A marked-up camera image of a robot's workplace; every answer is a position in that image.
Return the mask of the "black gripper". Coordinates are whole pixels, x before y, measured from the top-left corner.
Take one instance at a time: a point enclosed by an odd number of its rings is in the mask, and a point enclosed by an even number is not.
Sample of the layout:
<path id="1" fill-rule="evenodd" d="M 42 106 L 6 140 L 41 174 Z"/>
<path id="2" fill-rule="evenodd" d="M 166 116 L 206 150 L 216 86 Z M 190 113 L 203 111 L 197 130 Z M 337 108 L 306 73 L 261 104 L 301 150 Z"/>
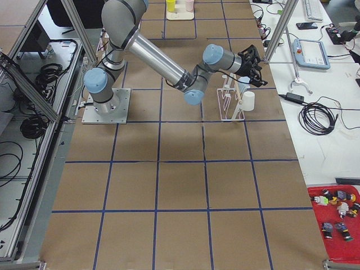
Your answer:
<path id="1" fill-rule="evenodd" d="M 241 77 L 249 77 L 249 83 L 256 87 L 266 86 L 268 82 L 263 80 L 260 63 L 260 56 L 257 48 L 250 45 L 248 48 L 237 54 L 241 58 L 241 66 L 236 72 Z"/>

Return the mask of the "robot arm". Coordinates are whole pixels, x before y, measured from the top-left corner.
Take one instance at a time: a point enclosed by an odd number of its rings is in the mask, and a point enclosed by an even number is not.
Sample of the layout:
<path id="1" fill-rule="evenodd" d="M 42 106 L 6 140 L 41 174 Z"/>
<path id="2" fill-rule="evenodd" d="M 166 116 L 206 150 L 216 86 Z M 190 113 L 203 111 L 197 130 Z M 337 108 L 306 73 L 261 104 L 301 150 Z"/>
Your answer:
<path id="1" fill-rule="evenodd" d="M 138 28 L 148 1 L 106 1 L 102 8 L 102 24 L 109 35 L 109 46 L 101 67 L 88 70 L 84 85 L 93 99 L 96 113 L 113 113 L 120 105 L 120 98 L 110 84 L 124 69 L 124 51 L 128 50 L 165 78 L 169 85 L 184 94 L 190 105 L 201 103 L 211 76 L 222 70 L 240 77 L 248 77 L 250 84 L 261 87 L 260 56 L 254 45 L 234 54 L 215 44 L 207 45 L 202 62 L 192 73 L 180 67 L 157 46 L 144 37 Z"/>

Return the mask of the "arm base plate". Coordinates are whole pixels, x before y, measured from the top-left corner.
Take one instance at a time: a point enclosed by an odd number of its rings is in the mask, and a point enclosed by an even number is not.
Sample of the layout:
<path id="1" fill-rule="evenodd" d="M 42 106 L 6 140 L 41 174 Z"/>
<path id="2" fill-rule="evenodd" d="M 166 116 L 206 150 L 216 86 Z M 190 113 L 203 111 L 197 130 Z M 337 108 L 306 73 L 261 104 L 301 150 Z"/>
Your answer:
<path id="1" fill-rule="evenodd" d="M 113 97 L 107 103 L 96 103 L 91 94 L 84 109 L 83 124 L 126 124 L 128 119 L 129 102 L 131 99 L 130 88 L 113 88 Z"/>

